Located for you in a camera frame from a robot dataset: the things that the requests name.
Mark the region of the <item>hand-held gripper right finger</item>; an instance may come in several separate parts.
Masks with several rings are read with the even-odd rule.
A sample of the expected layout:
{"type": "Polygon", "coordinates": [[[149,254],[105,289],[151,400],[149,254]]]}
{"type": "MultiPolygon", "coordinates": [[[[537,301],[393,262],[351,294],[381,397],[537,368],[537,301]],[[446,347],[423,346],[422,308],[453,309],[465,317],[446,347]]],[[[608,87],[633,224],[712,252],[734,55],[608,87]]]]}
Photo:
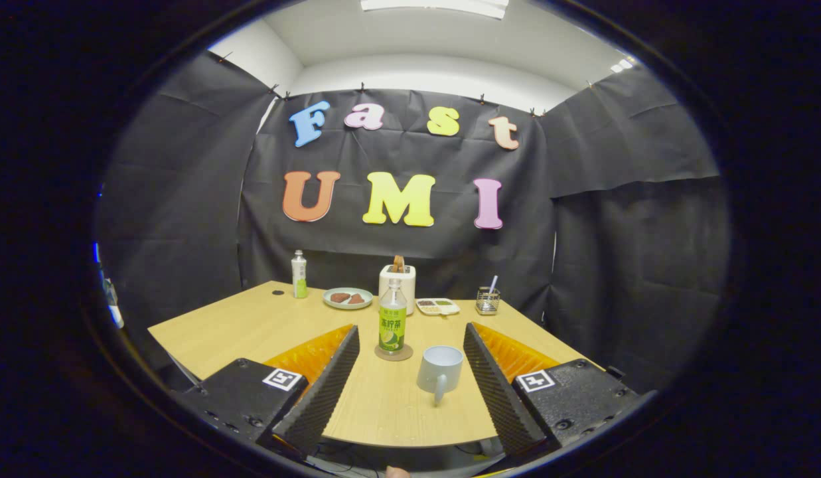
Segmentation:
{"type": "Polygon", "coordinates": [[[586,359],[553,360],[480,323],[466,326],[463,348],[510,456],[568,447],[643,400],[586,359]]]}

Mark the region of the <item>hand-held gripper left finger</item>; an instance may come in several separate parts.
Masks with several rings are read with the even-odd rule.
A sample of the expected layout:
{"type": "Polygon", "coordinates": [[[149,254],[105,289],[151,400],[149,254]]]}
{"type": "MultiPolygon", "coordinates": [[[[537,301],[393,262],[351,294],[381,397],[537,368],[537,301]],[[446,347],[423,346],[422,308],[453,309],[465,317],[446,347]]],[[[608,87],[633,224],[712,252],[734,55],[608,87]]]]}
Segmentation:
{"type": "Polygon", "coordinates": [[[304,459],[315,451],[360,351],[348,324],[259,363],[238,358],[181,394],[220,432],[304,459]]]}

